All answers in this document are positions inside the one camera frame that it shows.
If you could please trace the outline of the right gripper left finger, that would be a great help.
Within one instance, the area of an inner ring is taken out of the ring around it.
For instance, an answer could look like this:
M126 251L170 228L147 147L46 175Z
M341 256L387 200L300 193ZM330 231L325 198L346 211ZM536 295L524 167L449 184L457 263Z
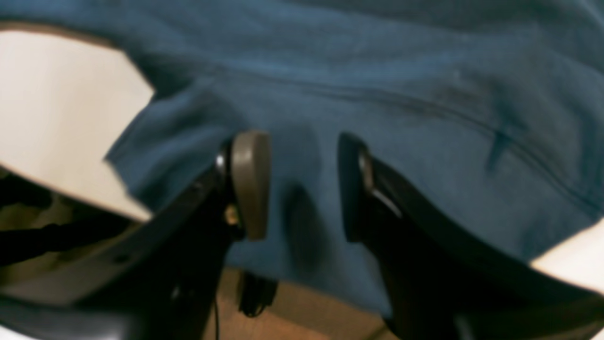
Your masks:
M234 242L266 237L270 137L237 134L120 241L1 288L3 340L198 340Z

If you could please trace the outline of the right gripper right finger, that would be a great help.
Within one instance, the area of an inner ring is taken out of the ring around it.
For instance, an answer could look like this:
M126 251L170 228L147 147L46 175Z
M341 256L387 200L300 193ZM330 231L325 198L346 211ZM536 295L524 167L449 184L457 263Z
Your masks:
M344 230L376 258L401 340L591 340L603 297L468 233L357 136L338 139Z

